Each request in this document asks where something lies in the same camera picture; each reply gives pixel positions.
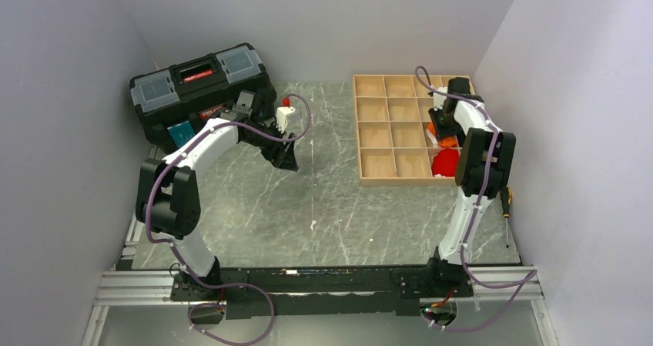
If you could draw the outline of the orange underwear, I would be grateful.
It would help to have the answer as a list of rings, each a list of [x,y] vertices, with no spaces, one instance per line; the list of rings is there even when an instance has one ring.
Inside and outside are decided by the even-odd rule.
[[[455,136],[444,137],[443,139],[437,138],[437,131],[433,123],[429,123],[425,128],[425,136],[433,147],[441,149],[456,148],[458,141]]]

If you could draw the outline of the wooden compartment tray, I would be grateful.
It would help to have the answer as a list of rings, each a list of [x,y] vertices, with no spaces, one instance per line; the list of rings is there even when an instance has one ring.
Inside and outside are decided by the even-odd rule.
[[[362,186],[453,186],[454,177],[433,176],[431,162],[441,148],[425,136],[433,107],[423,82],[444,87],[453,77],[355,75],[353,100]],[[471,92],[475,94],[470,80]]]

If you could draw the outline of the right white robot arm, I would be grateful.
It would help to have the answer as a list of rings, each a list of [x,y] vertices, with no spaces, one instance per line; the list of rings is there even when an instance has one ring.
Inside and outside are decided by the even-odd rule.
[[[453,137],[461,145],[454,171],[457,200],[449,227],[430,259],[424,275],[429,293],[442,296],[466,284],[473,239],[487,208],[507,186],[516,136],[500,129],[485,109],[484,100],[471,92],[470,80],[453,77],[441,106],[429,111],[436,140]]]

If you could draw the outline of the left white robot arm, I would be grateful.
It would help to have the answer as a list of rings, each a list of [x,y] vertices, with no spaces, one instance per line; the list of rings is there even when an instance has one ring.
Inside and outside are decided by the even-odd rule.
[[[228,149],[240,143],[258,148],[278,170],[299,169],[294,146],[309,129],[295,134],[290,120],[300,111],[286,96],[270,119],[259,119],[263,99],[243,91],[229,108],[221,107],[205,126],[174,153],[148,159],[139,171],[135,217],[144,223],[153,244],[166,244],[177,258],[181,277],[203,300],[214,298],[225,285],[219,259],[206,246],[198,229],[201,215],[198,181]]]

